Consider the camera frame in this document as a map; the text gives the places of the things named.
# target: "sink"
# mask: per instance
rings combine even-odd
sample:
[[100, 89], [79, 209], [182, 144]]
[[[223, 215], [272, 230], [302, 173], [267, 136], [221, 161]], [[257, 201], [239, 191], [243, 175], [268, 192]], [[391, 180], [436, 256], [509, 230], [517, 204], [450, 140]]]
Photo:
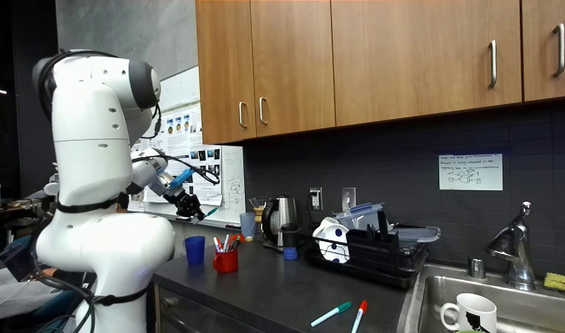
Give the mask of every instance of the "sink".
[[[521, 291], [496, 274], [474, 280], [466, 270], [427, 264], [406, 295], [398, 333], [450, 332], [441, 324], [439, 311], [447, 302], [456, 303], [460, 293], [482, 295], [496, 304], [497, 333], [565, 333], [565, 296], [544, 289], [541, 282], [535, 285], [534, 291]], [[445, 321], [454, 319], [455, 314], [447, 312]]]

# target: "red cup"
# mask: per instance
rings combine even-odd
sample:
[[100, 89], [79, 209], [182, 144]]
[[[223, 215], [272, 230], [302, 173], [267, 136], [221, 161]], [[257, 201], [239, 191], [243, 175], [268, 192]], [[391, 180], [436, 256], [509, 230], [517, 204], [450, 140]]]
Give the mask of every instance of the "red cup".
[[219, 273], [230, 273], [238, 270], [238, 249], [223, 253], [215, 250], [213, 267]]

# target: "sponge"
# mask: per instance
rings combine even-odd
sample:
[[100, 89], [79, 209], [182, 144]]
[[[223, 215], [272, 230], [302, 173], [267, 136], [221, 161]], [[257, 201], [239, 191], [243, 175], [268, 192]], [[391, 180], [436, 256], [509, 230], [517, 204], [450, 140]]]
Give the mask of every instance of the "sponge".
[[543, 280], [543, 286], [551, 289], [565, 291], [565, 276], [555, 273], [548, 273]]

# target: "faucet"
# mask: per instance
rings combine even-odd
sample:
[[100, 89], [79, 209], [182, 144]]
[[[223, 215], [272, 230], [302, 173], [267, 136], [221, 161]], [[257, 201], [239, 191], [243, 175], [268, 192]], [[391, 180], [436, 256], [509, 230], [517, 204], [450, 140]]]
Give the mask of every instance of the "faucet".
[[502, 229], [486, 248], [486, 252], [493, 257], [509, 262], [509, 286], [519, 290], [535, 290], [529, 249], [529, 227], [525, 224], [525, 218], [531, 211], [531, 203], [523, 202], [517, 217]]

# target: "wall outlet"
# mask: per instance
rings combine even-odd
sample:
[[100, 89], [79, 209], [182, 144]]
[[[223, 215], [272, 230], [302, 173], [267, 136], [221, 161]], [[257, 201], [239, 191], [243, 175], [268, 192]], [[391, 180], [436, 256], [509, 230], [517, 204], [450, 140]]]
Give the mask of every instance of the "wall outlet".
[[356, 206], [356, 187], [342, 187], [342, 210], [348, 210]]
[[321, 187], [310, 187], [310, 193], [316, 193], [315, 196], [312, 196], [312, 210], [323, 210], [323, 204], [321, 200]]

